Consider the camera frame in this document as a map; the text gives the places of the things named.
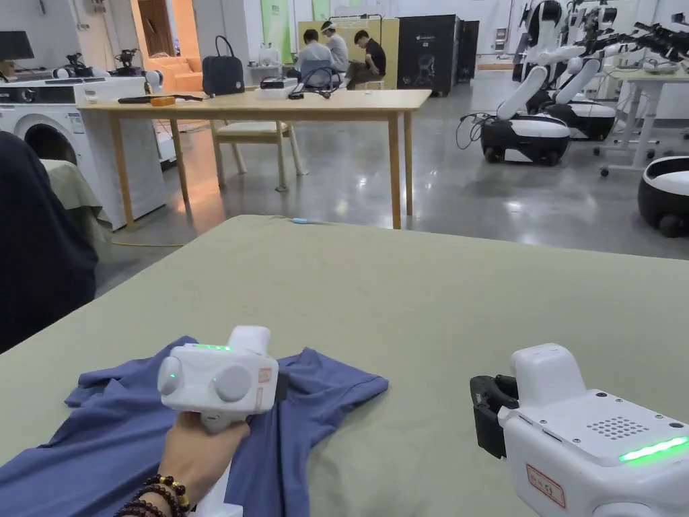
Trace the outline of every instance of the red label sticker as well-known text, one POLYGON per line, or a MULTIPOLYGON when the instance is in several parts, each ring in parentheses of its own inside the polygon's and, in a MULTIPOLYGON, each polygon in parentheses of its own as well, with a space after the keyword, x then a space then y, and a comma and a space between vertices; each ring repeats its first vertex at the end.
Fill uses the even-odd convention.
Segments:
POLYGON ((261 368, 258 370, 258 384, 269 383, 273 378, 273 370, 270 368, 261 368))
POLYGON ((255 410, 258 411, 260 409, 260 405, 263 403, 263 388, 258 388, 256 390, 256 407, 255 410))
POLYGON ((531 483, 536 490, 542 492, 548 499, 555 501, 561 507, 567 508, 564 490, 560 485, 542 472, 531 467, 528 463, 526 464, 526 475, 528 476, 529 483, 531 483))

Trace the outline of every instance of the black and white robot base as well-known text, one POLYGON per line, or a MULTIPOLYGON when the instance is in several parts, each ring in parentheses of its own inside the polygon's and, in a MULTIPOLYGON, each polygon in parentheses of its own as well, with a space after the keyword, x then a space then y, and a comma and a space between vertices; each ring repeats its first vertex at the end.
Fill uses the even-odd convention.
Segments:
POLYGON ((689 234, 689 156, 651 163, 639 185, 639 211, 666 237, 689 234))
POLYGON ((554 166, 567 152, 569 127, 546 115, 516 115, 486 120, 481 146, 486 161, 521 161, 554 166))

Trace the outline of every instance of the black handbag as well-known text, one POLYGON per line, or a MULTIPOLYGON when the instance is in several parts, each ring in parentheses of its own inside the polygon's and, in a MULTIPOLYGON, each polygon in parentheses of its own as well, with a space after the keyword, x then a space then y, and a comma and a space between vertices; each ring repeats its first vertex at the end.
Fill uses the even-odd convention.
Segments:
POLYGON ((227 95, 244 92, 244 65, 234 56, 232 45, 224 36, 216 37, 217 56, 203 58, 203 91, 208 95, 227 95), (224 39, 229 47, 229 56, 221 56, 218 40, 224 39))

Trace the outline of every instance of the green poster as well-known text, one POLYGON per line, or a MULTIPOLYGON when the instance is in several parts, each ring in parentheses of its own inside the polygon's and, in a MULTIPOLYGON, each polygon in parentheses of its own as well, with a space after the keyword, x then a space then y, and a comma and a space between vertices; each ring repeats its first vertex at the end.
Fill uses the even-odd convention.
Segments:
POLYGON ((292 62, 292 46, 289 41, 289 11, 287 0, 261 0, 263 14, 263 40, 273 44, 283 63, 292 62))
POLYGON ((330 0, 313 0, 313 19, 316 21, 330 18, 330 0))

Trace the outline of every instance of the wooden table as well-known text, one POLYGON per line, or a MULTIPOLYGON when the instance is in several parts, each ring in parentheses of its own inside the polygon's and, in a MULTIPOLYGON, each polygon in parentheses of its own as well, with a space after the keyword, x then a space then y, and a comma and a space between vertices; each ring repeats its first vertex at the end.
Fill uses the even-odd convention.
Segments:
POLYGON ((301 101, 266 101, 256 98, 255 92, 223 95, 203 102, 177 103, 156 108, 150 104, 119 104, 102 102, 83 106, 82 110, 106 111, 110 114, 112 140, 119 171, 120 185, 127 220, 127 229, 134 229, 134 216, 122 146, 120 119, 169 119, 182 196, 189 203, 187 177, 180 145, 178 120, 232 121, 384 121, 388 123, 390 147, 390 184, 392 192, 393 227, 402 228, 400 207, 400 142, 398 121, 404 115, 404 161, 407 177, 407 215, 412 215, 412 135, 411 115, 431 94, 430 90, 337 91, 326 100, 320 95, 307 94, 301 101))
POLYGON ((48 441, 80 373, 265 325, 275 357, 310 347, 390 381, 311 452, 313 517, 534 517, 476 445, 470 377, 559 343, 590 388, 687 421, 668 309, 687 292, 685 261, 240 216, 0 356, 0 463, 48 441))

